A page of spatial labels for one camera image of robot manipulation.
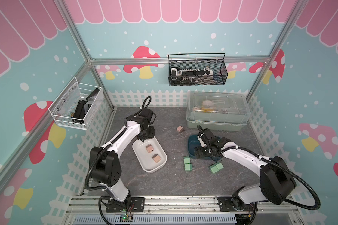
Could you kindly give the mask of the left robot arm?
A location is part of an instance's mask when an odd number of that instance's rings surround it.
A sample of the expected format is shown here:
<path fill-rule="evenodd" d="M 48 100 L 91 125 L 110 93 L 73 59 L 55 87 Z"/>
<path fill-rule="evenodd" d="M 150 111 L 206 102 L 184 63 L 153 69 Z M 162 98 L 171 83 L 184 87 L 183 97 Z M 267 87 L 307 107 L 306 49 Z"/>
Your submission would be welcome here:
<path fill-rule="evenodd" d="M 90 151 L 89 169 L 84 181 L 88 191 L 103 190 L 110 196 L 104 196 L 108 203 L 120 211 L 131 207 L 131 194 L 121 181 L 122 168 L 120 156 L 128 144 L 134 139 L 144 142 L 155 137 L 153 123 L 156 114 L 148 108 L 152 97 L 146 97 L 139 111 L 126 117 L 124 126 L 106 144 L 93 147 Z"/>

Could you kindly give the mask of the black tool in white basket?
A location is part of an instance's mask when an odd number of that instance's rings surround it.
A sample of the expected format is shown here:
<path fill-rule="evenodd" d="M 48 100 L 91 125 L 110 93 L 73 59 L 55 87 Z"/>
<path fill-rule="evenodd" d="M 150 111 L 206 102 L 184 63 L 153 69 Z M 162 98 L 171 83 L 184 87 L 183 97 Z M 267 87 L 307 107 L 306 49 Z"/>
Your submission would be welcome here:
<path fill-rule="evenodd" d="M 84 117 L 86 115 L 85 112 L 85 105 L 88 101 L 87 100 L 79 100 L 75 112 L 72 114 L 72 122 L 84 124 Z"/>

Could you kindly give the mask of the pink plug front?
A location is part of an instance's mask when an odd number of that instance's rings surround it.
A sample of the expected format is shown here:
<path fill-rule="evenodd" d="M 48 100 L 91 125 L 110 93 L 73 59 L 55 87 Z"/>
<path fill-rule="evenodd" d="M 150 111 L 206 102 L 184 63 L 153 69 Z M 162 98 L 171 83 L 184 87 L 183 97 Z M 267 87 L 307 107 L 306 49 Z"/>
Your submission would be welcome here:
<path fill-rule="evenodd" d="M 161 157 L 158 154 L 154 154 L 152 159 L 155 163 L 159 163 L 161 161 Z"/>

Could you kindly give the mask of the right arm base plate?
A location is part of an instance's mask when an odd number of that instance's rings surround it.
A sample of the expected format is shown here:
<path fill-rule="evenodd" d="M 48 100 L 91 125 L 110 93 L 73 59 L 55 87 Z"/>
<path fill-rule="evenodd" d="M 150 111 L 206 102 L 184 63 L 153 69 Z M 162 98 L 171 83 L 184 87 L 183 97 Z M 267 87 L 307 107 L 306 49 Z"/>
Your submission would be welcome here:
<path fill-rule="evenodd" d="M 254 212 L 255 203 L 244 204 L 239 199 L 233 197 L 218 197 L 217 205 L 220 212 Z"/>

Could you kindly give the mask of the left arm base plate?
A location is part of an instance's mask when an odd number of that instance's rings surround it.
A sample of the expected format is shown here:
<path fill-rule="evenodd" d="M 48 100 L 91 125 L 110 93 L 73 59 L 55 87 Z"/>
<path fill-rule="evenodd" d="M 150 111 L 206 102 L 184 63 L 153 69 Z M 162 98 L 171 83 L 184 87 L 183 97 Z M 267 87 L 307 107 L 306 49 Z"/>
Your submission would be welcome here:
<path fill-rule="evenodd" d="M 106 212 L 143 212 L 144 205 L 144 197 L 128 197 L 124 202 L 112 199 L 106 205 Z"/>

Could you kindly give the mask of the white plastic bin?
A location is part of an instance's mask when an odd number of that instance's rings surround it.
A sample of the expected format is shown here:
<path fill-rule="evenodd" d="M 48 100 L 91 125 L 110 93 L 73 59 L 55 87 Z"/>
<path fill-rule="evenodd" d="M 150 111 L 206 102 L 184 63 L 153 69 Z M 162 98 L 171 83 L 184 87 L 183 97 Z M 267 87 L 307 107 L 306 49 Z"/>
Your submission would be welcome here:
<path fill-rule="evenodd" d="M 154 148 L 152 153 L 146 151 L 146 146 L 151 144 Z M 158 140 L 154 137 L 153 139 L 148 139 L 145 142 L 137 140 L 132 145 L 133 151 L 142 167 L 142 169 L 147 173 L 154 173 L 159 169 L 163 168 L 167 162 L 167 155 Z M 152 159 L 154 154 L 158 154 L 161 157 L 159 163 L 155 163 Z"/>

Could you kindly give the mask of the pink plug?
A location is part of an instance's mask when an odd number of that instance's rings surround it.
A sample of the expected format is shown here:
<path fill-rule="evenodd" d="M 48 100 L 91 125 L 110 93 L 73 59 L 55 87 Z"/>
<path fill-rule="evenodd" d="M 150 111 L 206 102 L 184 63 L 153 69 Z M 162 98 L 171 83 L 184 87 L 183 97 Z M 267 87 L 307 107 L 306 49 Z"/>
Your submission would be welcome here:
<path fill-rule="evenodd" d="M 149 144 L 149 145 L 146 146 L 146 150 L 147 150 L 148 153 L 152 153 L 154 151 L 154 148 L 151 144 Z"/>
<path fill-rule="evenodd" d="M 154 154 L 152 159 L 155 163 L 159 163 L 161 161 L 161 157 L 158 154 Z"/>
<path fill-rule="evenodd" d="M 182 133 L 182 132 L 184 131 L 184 127 L 178 126 L 177 129 L 176 129 L 176 131 L 177 131 L 178 133 Z"/>

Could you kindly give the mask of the teal plastic bin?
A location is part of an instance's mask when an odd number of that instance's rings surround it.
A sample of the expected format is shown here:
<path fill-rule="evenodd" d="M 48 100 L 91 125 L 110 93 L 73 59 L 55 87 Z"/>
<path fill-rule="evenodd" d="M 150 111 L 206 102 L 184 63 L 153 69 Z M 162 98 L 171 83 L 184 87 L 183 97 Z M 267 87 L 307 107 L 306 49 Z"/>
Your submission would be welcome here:
<path fill-rule="evenodd" d="M 199 158 L 195 154 L 195 148 L 196 147 L 201 147 L 201 143 L 198 140 L 197 135 L 192 135 L 188 139 L 188 155 L 189 155 L 190 158 L 193 158 L 193 159 L 202 159 L 202 160 L 213 160 L 213 161 L 216 161 L 216 162 L 222 160 L 221 157 L 216 157 L 216 158 L 215 157 L 214 158 L 203 157 L 203 158 Z"/>

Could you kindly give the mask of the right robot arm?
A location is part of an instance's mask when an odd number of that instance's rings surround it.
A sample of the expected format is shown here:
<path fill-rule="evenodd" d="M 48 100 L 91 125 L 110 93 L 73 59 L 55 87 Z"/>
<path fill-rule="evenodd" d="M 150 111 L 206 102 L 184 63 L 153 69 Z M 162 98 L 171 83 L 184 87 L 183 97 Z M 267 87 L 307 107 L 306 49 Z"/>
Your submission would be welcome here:
<path fill-rule="evenodd" d="M 320 209 L 320 198 L 314 189 L 300 176 L 290 171 L 285 161 L 278 156 L 269 158 L 235 144 L 225 137 L 217 137 L 208 128 L 197 126 L 198 140 L 201 145 L 195 148 L 197 158 L 210 157 L 233 160 L 255 173 L 260 182 L 251 186 L 242 186 L 232 195 L 231 202 L 237 211 L 243 211 L 251 204 L 271 202 L 280 205 L 282 202 L 295 205 L 305 210 Z M 313 205 L 304 205 L 287 197 L 297 187 L 304 186 L 314 199 Z"/>

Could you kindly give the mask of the power strip in black basket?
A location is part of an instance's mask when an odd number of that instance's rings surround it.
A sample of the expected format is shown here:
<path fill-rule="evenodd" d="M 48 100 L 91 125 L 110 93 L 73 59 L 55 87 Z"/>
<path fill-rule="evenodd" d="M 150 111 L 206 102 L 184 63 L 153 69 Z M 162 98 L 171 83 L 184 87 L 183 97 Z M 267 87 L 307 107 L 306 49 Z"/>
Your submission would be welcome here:
<path fill-rule="evenodd" d="M 170 70 L 169 80 L 173 82 L 204 82 L 205 79 L 213 77 L 213 70 L 209 67 L 200 70 L 199 68 L 178 68 L 172 67 Z"/>

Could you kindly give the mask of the clear lidded storage box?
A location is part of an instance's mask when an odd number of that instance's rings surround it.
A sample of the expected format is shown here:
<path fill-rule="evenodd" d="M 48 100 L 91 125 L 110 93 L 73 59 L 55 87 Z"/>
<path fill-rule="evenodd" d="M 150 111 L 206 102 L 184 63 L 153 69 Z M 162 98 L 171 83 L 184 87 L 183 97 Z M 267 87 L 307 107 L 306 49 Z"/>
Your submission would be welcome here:
<path fill-rule="evenodd" d="M 240 131 L 251 111 L 246 97 L 235 93 L 193 92 L 187 98 L 188 128 Z"/>

